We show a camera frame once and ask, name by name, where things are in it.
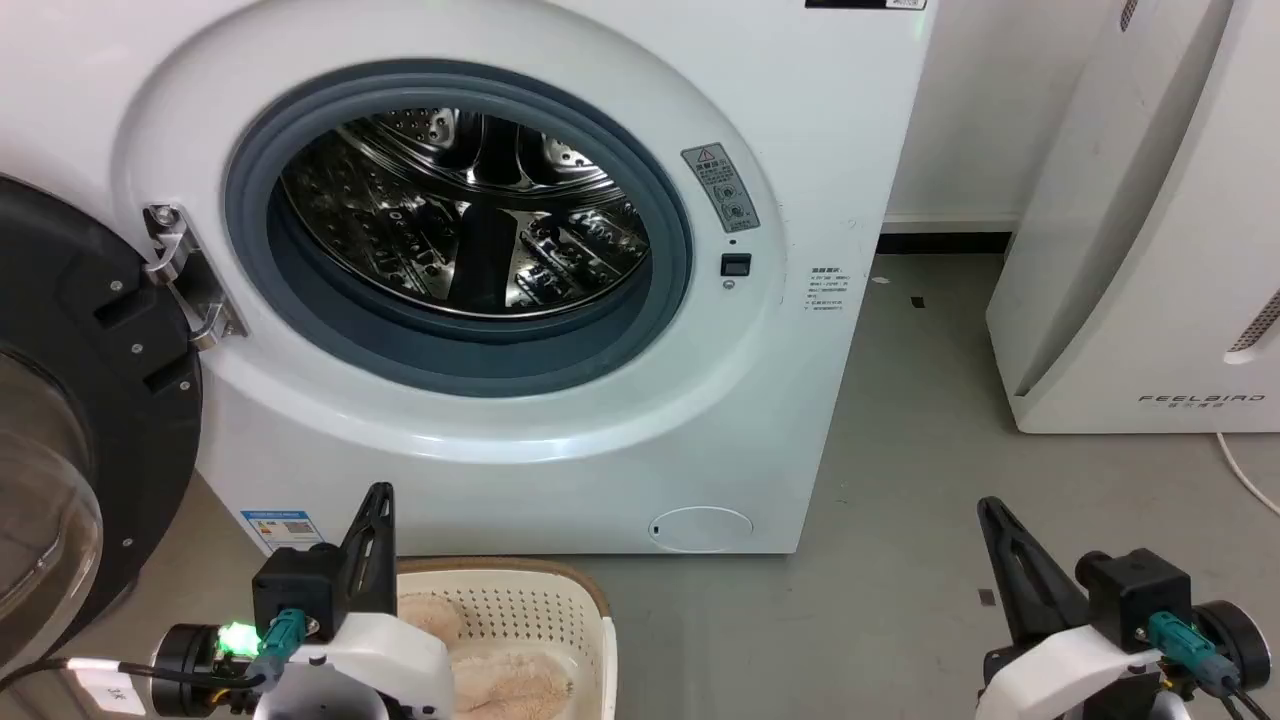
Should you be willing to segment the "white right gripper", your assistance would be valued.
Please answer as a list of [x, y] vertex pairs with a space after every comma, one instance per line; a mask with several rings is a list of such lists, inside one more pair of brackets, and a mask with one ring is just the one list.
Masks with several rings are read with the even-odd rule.
[[1157, 650], [1128, 653], [1085, 626], [1082, 589], [1001, 498], [980, 498], [977, 515], [1012, 646], [1041, 642], [995, 674], [980, 720], [1083, 720], [1089, 697], [1157, 664]]

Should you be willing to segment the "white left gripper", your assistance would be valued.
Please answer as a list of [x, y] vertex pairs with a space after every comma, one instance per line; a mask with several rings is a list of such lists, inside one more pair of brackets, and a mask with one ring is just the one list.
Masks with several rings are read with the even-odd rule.
[[396, 616], [392, 483], [367, 488], [340, 548], [339, 588], [351, 614], [333, 639], [289, 657], [255, 720], [454, 720], [445, 643]]

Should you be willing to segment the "stainless steel washing machine drum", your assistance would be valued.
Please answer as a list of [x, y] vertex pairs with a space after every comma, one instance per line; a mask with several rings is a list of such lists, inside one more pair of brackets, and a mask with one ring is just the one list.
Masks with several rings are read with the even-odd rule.
[[460, 108], [346, 122], [278, 181], [317, 251], [410, 306], [534, 320], [618, 293], [650, 260], [646, 227], [588, 155]]

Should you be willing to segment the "black washing machine door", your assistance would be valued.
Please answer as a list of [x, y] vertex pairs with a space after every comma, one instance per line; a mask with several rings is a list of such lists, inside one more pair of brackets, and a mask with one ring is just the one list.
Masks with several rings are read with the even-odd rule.
[[202, 372], [172, 292], [83, 211], [0, 177], [0, 357], [47, 380], [70, 414], [74, 457], [102, 518], [87, 596], [60, 650], [133, 582], [195, 473]]

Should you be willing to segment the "blue energy label sticker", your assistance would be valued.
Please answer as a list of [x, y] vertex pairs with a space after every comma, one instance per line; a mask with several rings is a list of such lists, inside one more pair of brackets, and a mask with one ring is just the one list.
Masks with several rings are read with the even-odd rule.
[[321, 533], [306, 511], [241, 510], [248, 533], [266, 553], [279, 548], [308, 550], [324, 542]]

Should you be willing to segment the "cream plastic laundry basket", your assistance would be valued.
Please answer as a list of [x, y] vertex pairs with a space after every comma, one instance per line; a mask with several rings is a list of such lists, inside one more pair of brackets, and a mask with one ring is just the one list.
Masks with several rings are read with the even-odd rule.
[[516, 557], [406, 559], [398, 593], [434, 594], [462, 610], [467, 650], [545, 652], [573, 698], [556, 720], [616, 720], [618, 641], [596, 583], [558, 562]]

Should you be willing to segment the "beige fluffy towel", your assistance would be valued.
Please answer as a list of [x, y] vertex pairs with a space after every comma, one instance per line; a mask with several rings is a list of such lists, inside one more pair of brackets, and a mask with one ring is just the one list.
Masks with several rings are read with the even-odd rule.
[[449, 600], [407, 594], [399, 598], [398, 616], [451, 652], [453, 720], [556, 720], [573, 698], [570, 674], [545, 652], [467, 650], [471, 626]]

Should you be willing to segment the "grey rubber door gasket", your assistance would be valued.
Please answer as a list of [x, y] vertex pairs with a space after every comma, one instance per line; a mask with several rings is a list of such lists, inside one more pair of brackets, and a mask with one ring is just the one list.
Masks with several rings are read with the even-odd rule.
[[[279, 190], [285, 164], [317, 136], [372, 114], [460, 108], [541, 129], [588, 155], [631, 199], [650, 260], [618, 293], [534, 320], [471, 320], [410, 306], [317, 251]], [[617, 372], [668, 329], [689, 291], [694, 240], [658, 159], [599, 108], [520, 73], [470, 61], [404, 59], [319, 76], [273, 101], [228, 169], [230, 246], [268, 306], [334, 359], [398, 384], [460, 397], [571, 389]]]

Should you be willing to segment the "metal door hinge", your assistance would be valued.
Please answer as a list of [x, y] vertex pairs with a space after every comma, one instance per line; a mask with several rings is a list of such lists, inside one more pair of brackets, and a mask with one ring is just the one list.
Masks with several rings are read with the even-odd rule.
[[143, 223], [155, 259], [143, 266], [148, 281], [166, 288], [184, 313], [188, 341], [198, 352], [214, 348], [228, 336], [246, 337], [230, 296], [223, 287], [183, 208], [147, 204]]

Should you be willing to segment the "round drain filter cover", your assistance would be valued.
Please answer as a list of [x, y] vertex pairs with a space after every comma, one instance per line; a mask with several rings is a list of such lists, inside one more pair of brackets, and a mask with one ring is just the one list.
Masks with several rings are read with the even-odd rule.
[[672, 553], [736, 552], [753, 530], [748, 516], [717, 506], [673, 509], [654, 518], [648, 527], [652, 542]]

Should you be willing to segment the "white air purifier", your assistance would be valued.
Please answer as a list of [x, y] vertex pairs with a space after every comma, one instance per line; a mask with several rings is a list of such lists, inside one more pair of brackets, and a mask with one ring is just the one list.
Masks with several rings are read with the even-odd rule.
[[986, 322], [1021, 432], [1280, 433], [1280, 0], [1116, 0]]

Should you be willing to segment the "small printed text sticker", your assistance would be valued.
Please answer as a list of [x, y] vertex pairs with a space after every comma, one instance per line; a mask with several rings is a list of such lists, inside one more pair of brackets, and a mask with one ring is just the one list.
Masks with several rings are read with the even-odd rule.
[[806, 277], [803, 307], [814, 313], [841, 313], [851, 286], [851, 275], [837, 266], [815, 266]]

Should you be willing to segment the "white front-load washing machine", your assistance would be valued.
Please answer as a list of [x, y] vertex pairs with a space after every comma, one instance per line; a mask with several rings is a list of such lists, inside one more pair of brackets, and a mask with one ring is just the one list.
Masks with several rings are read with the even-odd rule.
[[[143, 265], [143, 206], [186, 210], [248, 331], [197, 351], [193, 474], [248, 536], [241, 510], [298, 510], [338, 543], [389, 482], [403, 556], [672, 553], [649, 523], [689, 506], [751, 520], [728, 553], [791, 553], [934, 17], [927, 0], [0, 0], [0, 177]], [[571, 389], [460, 397], [337, 360], [268, 306], [227, 233], [244, 131], [308, 79], [404, 59], [539, 79], [654, 154], [694, 265], [646, 351]], [[724, 252], [751, 274], [721, 277]], [[851, 275], [841, 313], [803, 307], [815, 266]]]

